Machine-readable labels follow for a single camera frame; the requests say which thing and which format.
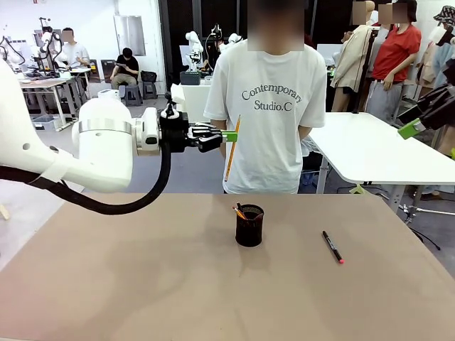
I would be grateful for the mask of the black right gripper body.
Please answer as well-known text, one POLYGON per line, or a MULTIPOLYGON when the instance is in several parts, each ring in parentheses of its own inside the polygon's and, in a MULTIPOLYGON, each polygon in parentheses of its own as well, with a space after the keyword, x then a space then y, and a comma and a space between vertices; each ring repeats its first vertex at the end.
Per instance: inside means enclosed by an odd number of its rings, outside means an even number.
POLYGON ((421 106, 425 128, 436 130, 454 125, 454 86, 444 85, 426 95, 421 106))

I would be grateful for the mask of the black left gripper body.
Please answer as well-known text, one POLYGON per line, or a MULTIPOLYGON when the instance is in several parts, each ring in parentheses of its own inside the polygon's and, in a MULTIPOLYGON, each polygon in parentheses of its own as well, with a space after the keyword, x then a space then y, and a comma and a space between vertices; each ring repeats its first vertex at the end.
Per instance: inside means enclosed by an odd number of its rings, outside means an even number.
POLYGON ((162 111, 159 115, 160 147, 165 144, 170 148, 171 153, 183 153, 188 144, 188 132, 190 128, 186 112, 177 112, 177 116, 167 117, 162 111))

